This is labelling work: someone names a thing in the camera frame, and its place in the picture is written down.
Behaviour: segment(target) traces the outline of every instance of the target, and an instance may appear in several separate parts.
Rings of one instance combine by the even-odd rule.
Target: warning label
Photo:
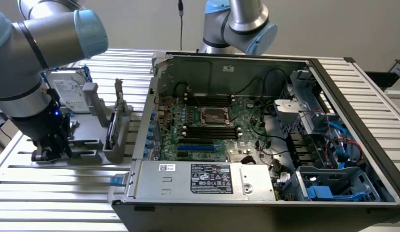
[[[191,191],[199,194],[233,194],[231,165],[192,164]]]

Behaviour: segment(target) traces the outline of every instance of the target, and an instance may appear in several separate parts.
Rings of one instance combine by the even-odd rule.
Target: light blue robot joint cap
[[[12,23],[0,12],[0,47],[7,42],[12,33]]]
[[[245,54],[260,56],[264,54],[277,35],[277,25],[276,23],[268,23],[260,30],[259,34],[255,36],[247,50]]]
[[[227,11],[231,9],[231,3],[228,0],[209,0],[205,3],[205,14]]]
[[[76,10],[73,21],[81,50],[87,59],[108,49],[108,38],[103,22],[92,10]]]

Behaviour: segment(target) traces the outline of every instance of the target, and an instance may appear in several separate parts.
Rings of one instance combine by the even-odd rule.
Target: circuit board
[[[264,138],[252,130],[265,134],[264,118],[255,107],[256,100],[236,97],[227,107],[187,105],[181,98],[165,97],[160,100],[161,153],[160,160],[240,162],[252,155],[259,158],[256,149],[264,144]],[[212,138],[212,151],[181,151],[184,128],[205,129],[233,128],[241,132],[236,139]]]

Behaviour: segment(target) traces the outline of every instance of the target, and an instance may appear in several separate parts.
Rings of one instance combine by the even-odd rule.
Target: metal plate
[[[31,163],[28,152],[33,150],[33,146],[20,132],[16,134],[0,156],[0,231],[127,231],[107,203],[108,178],[129,170],[139,119],[152,78],[149,74],[152,55],[153,52],[149,51],[109,49],[103,55],[77,63],[89,65],[93,81],[100,86],[99,94],[107,105],[113,104],[116,99],[115,79],[123,79],[124,98],[136,111],[129,125],[123,164],[28,169]],[[336,81],[361,82],[359,73],[348,68],[351,66],[341,58],[320,58],[320,62],[329,65],[328,72]],[[365,96],[372,96],[373,101],[367,103],[380,103],[377,102],[380,97],[371,89],[343,87],[341,91],[349,101],[357,97],[367,99]],[[359,109],[361,118],[396,121],[397,116],[381,105],[383,103],[376,111]],[[371,125],[392,125],[387,121],[369,122]],[[399,127],[373,128],[371,131],[380,135],[384,143],[392,134],[396,135],[395,139],[400,139]],[[400,169],[400,150],[387,152]],[[391,227],[383,226],[388,225],[381,224],[363,232],[400,231],[400,223]]]

